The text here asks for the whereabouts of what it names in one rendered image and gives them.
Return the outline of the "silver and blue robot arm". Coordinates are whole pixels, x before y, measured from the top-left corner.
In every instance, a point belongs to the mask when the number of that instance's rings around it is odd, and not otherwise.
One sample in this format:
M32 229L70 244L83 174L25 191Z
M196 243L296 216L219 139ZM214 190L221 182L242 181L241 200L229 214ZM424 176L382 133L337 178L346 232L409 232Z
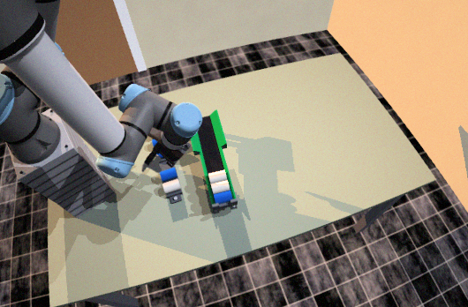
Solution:
M13 156L35 164L57 149L60 129L37 112L40 100L100 154L96 166L110 176L128 176L147 136L183 148L201 127L200 110L131 84L119 102L118 122L55 43L59 6L60 0L0 0L0 64L6 65L0 138Z

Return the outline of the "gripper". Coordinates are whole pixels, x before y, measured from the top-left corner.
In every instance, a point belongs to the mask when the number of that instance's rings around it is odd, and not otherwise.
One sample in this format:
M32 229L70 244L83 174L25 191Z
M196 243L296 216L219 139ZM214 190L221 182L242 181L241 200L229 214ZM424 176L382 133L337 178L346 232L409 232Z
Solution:
M161 140L162 142L162 140ZM162 171L159 162L161 161L161 157L157 154L162 154L162 156L167 160L167 164L172 168L177 161L185 154L185 152L190 148L191 144L187 143L185 147L179 149L179 150L172 150L166 147L163 142L160 144L157 142L155 146L153 147L153 151L150 153L150 155L146 158L142 165L142 172L146 168L150 168L153 171L160 173ZM155 159L154 159L155 157ZM152 159L152 160L151 160ZM171 164L172 165L171 165Z

